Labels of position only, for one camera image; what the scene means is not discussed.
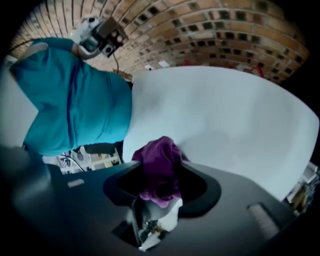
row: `folded teal shirt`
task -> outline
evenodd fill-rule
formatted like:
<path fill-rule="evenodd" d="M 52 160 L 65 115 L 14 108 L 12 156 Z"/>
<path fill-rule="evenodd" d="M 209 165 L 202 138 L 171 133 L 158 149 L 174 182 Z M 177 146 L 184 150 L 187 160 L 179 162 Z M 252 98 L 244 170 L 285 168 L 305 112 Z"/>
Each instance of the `folded teal shirt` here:
<path fill-rule="evenodd" d="M 10 70 L 39 110 L 24 143 L 44 156 L 82 145 L 122 141 L 132 95 L 120 76 L 99 71 L 71 53 L 73 41 L 43 38 L 46 50 L 17 61 Z"/>

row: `purple cloth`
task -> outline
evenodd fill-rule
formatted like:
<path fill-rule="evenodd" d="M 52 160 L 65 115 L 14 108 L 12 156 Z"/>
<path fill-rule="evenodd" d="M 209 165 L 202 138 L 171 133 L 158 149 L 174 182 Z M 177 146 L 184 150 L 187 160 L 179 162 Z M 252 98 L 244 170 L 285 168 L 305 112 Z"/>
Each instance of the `purple cloth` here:
<path fill-rule="evenodd" d="M 150 141 L 134 152 L 132 160 L 143 164 L 146 175 L 145 189 L 140 193 L 143 200 L 151 200 L 166 208 L 169 201 L 181 198 L 174 164 L 181 163 L 182 157 L 171 138 L 163 136 Z"/>

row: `teal fabric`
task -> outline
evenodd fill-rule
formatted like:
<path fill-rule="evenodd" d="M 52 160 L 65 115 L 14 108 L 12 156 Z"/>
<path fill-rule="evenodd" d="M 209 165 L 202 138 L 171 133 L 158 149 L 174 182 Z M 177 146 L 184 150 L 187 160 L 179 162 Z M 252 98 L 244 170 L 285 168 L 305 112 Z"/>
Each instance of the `teal fabric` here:
<path fill-rule="evenodd" d="M 24 141 L 27 147 L 40 155 L 57 156 L 82 145 L 122 141 L 132 111 L 127 82 L 74 56 L 69 39 L 38 42 L 49 47 L 10 68 L 39 110 Z"/>

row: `black cable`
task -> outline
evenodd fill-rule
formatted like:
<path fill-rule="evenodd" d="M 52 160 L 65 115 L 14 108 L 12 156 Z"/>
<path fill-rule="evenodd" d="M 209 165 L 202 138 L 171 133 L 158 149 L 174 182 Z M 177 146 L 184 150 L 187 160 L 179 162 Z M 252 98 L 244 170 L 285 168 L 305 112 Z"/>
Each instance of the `black cable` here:
<path fill-rule="evenodd" d="M 113 57 L 114 57 L 114 60 L 115 60 L 115 62 L 116 62 L 116 74 L 118 75 L 118 72 L 119 72 L 119 64 L 118 64 L 118 61 L 117 61 L 117 59 L 116 59 L 115 54 L 113 54 Z"/>
<path fill-rule="evenodd" d="M 38 40 L 38 39 L 41 39 L 41 38 L 33 38 L 33 39 L 30 39 L 30 40 L 27 40 L 27 41 L 24 41 L 22 43 L 19 43 L 18 45 L 12 47 L 8 52 L 7 52 L 7 55 L 10 54 L 12 51 L 14 51 L 15 49 L 17 49 L 18 47 L 20 46 L 23 46 L 24 44 L 27 44 L 29 42 L 32 42 L 34 40 Z"/>
<path fill-rule="evenodd" d="M 65 155 L 65 154 L 61 154 L 60 156 L 63 156 L 63 157 L 65 157 L 65 158 L 71 159 L 71 160 L 81 169 L 82 172 L 85 172 L 85 170 L 84 170 L 84 169 L 77 163 L 77 161 L 74 160 L 71 156 L 68 156 L 68 155 Z"/>

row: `robotic camera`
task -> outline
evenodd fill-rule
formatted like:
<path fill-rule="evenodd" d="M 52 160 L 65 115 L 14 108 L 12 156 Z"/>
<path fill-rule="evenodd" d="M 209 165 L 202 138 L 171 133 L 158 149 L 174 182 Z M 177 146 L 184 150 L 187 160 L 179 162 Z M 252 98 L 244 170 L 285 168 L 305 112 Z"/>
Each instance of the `robotic camera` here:
<path fill-rule="evenodd" d="M 104 20 L 96 16 L 85 19 L 72 34 L 71 39 L 86 55 L 93 55 L 99 51 L 107 58 L 128 41 L 123 28 L 114 18 Z"/>

